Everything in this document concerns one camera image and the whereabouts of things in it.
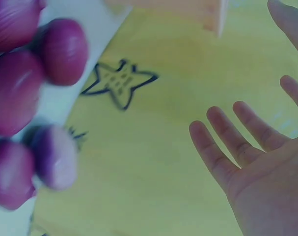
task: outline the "hand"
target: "hand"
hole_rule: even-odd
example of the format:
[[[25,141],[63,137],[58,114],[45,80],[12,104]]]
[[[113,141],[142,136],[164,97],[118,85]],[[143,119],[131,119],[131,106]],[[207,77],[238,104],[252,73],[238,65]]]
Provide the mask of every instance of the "hand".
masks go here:
[[[268,6],[298,49],[298,10],[276,0],[269,0]],[[280,83],[298,106],[298,83],[289,76]],[[226,193],[244,236],[298,236],[298,138],[278,133],[243,102],[235,103],[233,110],[263,151],[248,143],[217,107],[210,108],[207,117],[241,169],[199,121],[190,125],[197,151]]]

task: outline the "finger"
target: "finger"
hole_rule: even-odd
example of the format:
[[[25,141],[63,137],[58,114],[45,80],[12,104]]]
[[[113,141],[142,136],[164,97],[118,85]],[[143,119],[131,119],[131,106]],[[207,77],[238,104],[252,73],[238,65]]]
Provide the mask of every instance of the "finger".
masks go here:
[[[298,106],[298,82],[290,76],[283,76],[281,86]]]
[[[227,192],[229,181],[239,168],[219,149],[203,123],[195,121],[190,125],[189,130],[203,162],[221,188]]]
[[[207,117],[217,135],[222,139],[240,166],[244,167],[255,161],[261,154],[264,154],[263,151],[253,147],[240,134],[220,108],[210,108]]]
[[[268,7],[277,26],[298,50],[298,9],[287,6],[279,0],[269,0]]]
[[[276,150],[290,140],[290,138],[266,124],[244,102],[235,103],[233,110],[245,128],[265,151]]]

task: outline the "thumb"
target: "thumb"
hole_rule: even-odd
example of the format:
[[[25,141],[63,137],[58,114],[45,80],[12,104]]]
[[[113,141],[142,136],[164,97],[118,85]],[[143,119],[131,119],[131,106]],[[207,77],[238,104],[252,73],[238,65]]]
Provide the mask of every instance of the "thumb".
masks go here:
[[[287,6],[280,0],[269,0],[268,8],[277,26],[298,50],[298,9]]]

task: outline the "peeled onion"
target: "peeled onion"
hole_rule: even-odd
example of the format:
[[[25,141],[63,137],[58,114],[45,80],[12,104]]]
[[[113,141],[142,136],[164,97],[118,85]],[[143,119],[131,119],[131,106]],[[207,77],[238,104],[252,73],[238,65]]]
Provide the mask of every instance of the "peeled onion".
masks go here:
[[[36,195],[32,152],[22,144],[0,141],[0,206],[18,209]]]
[[[88,43],[80,24],[72,19],[52,20],[41,40],[39,54],[52,84],[74,85],[88,59]]]
[[[0,0],[0,52],[32,41],[45,6],[45,0]]]
[[[77,146],[58,125],[43,126],[31,142],[36,173],[53,190],[65,190],[77,179]]]
[[[12,136],[34,117],[44,72],[27,51],[0,57],[0,135]]]

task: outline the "white surface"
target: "white surface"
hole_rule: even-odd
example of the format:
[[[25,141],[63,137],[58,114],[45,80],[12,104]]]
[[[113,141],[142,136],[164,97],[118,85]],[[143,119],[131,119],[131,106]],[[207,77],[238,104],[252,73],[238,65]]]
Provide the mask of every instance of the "white surface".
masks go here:
[[[90,43],[90,58],[81,80],[72,87],[61,88],[44,85],[39,112],[30,125],[48,121],[63,124],[93,66],[119,26],[128,15],[130,8],[120,15],[114,15],[102,0],[48,0],[41,24],[56,17],[72,17],[84,27]],[[14,137],[18,140],[24,131]],[[16,212],[0,209],[0,236],[26,236],[35,199],[26,202]]]

